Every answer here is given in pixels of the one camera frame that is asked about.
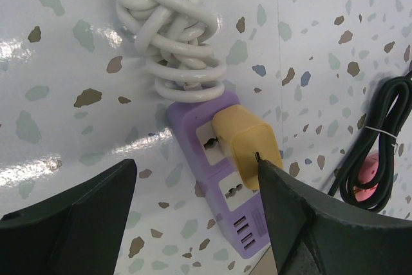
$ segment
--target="power strip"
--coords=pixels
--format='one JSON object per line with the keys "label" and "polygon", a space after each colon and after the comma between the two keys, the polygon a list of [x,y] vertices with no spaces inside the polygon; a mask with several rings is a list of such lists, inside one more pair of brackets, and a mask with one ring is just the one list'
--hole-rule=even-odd
{"label": "power strip", "polygon": [[239,104],[236,94],[225,91],[207,102],[175,102],[167,117],[222,234],[248,259],[269,243],[260,192],[243,185],[212,127],[213,116],[235,104]]}

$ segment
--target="yellow power adapter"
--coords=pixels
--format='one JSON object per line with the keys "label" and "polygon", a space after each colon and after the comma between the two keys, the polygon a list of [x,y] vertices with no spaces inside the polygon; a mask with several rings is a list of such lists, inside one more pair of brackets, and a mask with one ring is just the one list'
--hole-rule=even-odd
{"label": "yellow power adapter", "polygon": [[245,186],[259,189],[259,157],[283,168],[282,158],[272,127],[236,104],[215,114],[212,126],[225,156],[231,158]]}

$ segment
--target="black cable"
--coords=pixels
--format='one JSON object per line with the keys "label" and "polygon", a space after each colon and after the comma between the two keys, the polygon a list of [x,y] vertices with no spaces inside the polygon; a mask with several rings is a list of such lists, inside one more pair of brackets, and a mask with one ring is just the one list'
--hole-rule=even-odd
{"label": "black cable", "polygon": [[[412,110],[412,62],[404,77],[386,81],[378,90],[371,105],[365,127],[380,129],[398,136]],[[362,184],[358,174],[379,135],[379,167],[373,179]],[[394,145],[396,139],[377,131],[363,128],[351,151],[342,164],[328,195],[334,196],[339,188],[342,199],[361,209],[380,212],[391,197],[394,171]],[[353,192],[356,186],[369,189],[378,184],[375,192],[366,200],[358,202]]]}

